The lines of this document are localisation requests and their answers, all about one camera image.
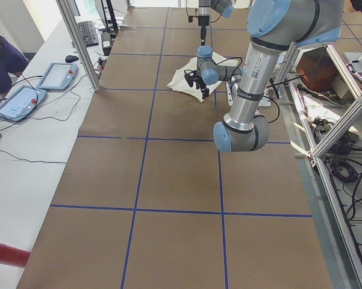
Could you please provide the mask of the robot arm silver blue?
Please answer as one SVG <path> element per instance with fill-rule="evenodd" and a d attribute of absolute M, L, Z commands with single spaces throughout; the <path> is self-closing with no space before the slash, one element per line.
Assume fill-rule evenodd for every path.
<path fill-rule="evenodd" d="M 316 48 L 336 42 L 343 7 L 343 1 L 256 1 L 248 16 L 250 43 L 244 67 L 219 65 L 210 46 L 199 47 L 196 69 L 184 71 L 188 85 L 206 98 L 208 86 L 227 81 L 234 96 L 229 113 L 213 128 L 220 152 L 256 151 L 266 144 L 269 127 L 258 104 L 279 55 L 292 43 Z"/>
<path fill-rule="evenodd" d="M 200 40 L 201 45 L 206 44 L 207 27 L 212 23 L 210 16 L 211 10 L 219 14 L 219 17 L 230 18 L 234 12 L 234 4 L 227 0 L 200 0 L 198 1 L 198 9 L 196 14 L 190 15 L 186 10 L 188 22 L 192 23 L 194 19 L 198 21 L 201 28 Z"/>

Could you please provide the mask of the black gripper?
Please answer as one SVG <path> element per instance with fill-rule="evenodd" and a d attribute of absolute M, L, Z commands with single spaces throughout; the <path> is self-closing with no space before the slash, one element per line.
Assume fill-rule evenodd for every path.
<path fill-rule="evenodd" d="M 210 89 L 207 88 L 207 85 L 204 83 L 202 76 L 197 73 L 197 70 L 185 69 L 184 79 L 189 87 L 195 86 L 196 89 L 201 90 L 203 100 L 210 94 Z"/>
<path fill-rule="evenodd" d="M 198 25 L 201 27 L 201 44 L 205 45 L 205 36 L 207 33 L 207 26 L 210 24 L 209 15 L 187 15 L 188 22 L 192 23 L 194 19 L 198 20 Z"/>

